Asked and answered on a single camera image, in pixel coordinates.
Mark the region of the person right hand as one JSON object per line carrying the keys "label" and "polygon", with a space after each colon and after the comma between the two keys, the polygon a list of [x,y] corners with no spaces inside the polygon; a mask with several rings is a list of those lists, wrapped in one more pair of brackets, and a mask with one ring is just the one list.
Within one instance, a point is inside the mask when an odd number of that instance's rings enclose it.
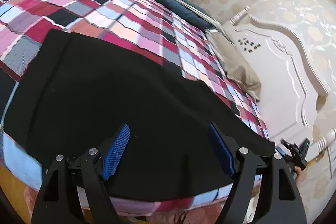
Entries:
{"label": "person right hand", "polygon": [[299,166],[294,166],[293,172],[295,174],[295,183],[297,186],[300,186],[306,178],[306,173]]}

